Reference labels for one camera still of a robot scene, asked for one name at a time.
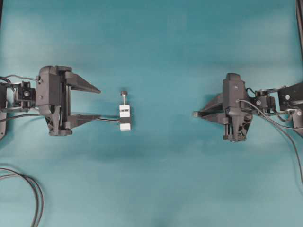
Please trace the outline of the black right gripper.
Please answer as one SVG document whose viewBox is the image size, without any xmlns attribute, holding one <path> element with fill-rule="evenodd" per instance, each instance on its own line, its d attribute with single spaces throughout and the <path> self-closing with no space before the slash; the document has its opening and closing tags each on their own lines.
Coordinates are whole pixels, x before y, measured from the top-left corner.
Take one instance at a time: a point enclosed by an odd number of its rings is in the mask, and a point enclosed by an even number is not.
<svg viewBox="0 0 303 227">
<path fill-rule="evenodd" d="M 217 94 L 202 109 L 193 111 L 192 115 L 209 122 L 224 123 L 225 140 L 245 141 L 251 124 L 251 112 L 247 104 L 239 100 L 248 99 L 245 82 L 240 75 L 228 73 L 223 80 L 223 94 Z"/>
</svg>

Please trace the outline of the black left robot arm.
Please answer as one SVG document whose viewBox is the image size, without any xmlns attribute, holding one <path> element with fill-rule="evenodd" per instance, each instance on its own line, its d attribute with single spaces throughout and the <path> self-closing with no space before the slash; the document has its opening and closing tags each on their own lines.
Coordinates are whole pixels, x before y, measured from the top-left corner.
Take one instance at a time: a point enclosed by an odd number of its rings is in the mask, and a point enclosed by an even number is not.
<svg viewBox="0 0 303 227">
<path fill-rule="evenodd" d="M 0 78 L 0 136 L 6 135 L 9 113 L 16 118 L 36 116 L 46 120 L 51 136 L 68 136 L 72 129 L 97 120 L 100 115 L 73 114 L 71 112 L 71 91 L 100 93 L 100 90 L 72 72 L 67 66 L 44 66 L 36 78 L 21 77 L 13 83 L 9 76 Z"/>
</svg>

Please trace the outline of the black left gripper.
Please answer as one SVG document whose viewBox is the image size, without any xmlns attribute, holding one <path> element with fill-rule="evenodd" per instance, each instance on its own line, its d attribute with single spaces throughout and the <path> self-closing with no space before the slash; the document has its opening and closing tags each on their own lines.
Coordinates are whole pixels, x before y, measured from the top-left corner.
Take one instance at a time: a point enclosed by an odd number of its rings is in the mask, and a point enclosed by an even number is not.
<svg viewBox="0 0 303 227">
<path fill-rule="evenodd" d="M 37 76 L 35 106 L 45 118 L 50 136 L 68 136 L 73 128 L 96 120 L 100 115 L 69 115 L 66 120 L 66 87 L 100 94 L 101 91 L 67 66 L 44 66 Z"/>
</svg>

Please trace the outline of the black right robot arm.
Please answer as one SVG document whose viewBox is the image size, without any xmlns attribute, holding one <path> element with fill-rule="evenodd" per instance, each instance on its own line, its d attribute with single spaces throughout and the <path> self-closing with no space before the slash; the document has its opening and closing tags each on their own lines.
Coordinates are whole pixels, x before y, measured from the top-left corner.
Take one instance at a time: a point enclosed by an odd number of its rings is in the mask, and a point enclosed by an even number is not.
<svg viewBox="0 0 303 227">
<path fill-rule="evenodd" d="M 277 89 L 254 91 L 250 97 L 245 82 L 239 74 L 228 73 L 223 80 L 223 91 L 204 108 L 193 113 L 194 117 L 222 124 L 225 140 L 245 141 L 253 115 L 287 115 L 291 129 L 303 134 L 303 85 L 297 83 Z"/>
</svg>

